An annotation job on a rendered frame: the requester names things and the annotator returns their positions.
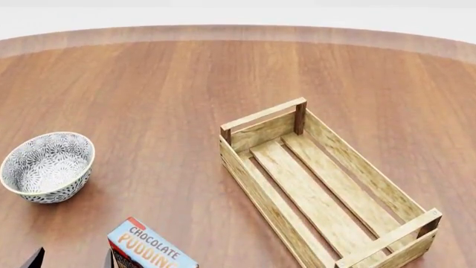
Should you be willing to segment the chocolate pudding box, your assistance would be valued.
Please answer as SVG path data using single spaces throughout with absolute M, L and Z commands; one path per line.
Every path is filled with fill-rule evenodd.
M 117 268 L 199 268 L 162 236 L 129 217 L 107 235 Z

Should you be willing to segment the wooden slatted crate tray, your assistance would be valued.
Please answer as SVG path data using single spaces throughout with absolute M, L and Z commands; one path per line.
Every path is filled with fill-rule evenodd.
M 426 210 L 298 98 L 220 127 L 222 163 L 301 268 L 403 268 L 431 247 Z

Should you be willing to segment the patterned white ceramic bowl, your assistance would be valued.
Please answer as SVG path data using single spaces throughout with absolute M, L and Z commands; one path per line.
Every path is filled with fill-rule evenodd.
M 94 158 L 94 145 L 84 135 L 68 131 L 38 135 L 3 160 L 0 183 L 29 202 L 64 202 L 88 182 Z

